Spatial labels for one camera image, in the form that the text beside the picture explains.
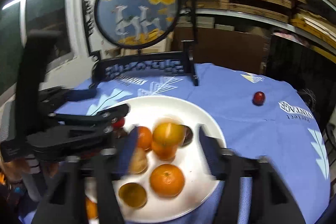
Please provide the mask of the person left hand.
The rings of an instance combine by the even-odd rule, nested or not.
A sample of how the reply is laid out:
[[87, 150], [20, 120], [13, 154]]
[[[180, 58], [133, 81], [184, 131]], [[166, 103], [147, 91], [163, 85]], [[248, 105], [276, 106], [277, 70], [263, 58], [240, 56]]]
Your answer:
[[59, 169], [59, 162], [38, 161], [33, 156], [5, 162], [1, 156], [1, 171], [10, 182], [19, 182], [23, 174], [38, 173], [41, 169], [48, 178], [53, 178]]

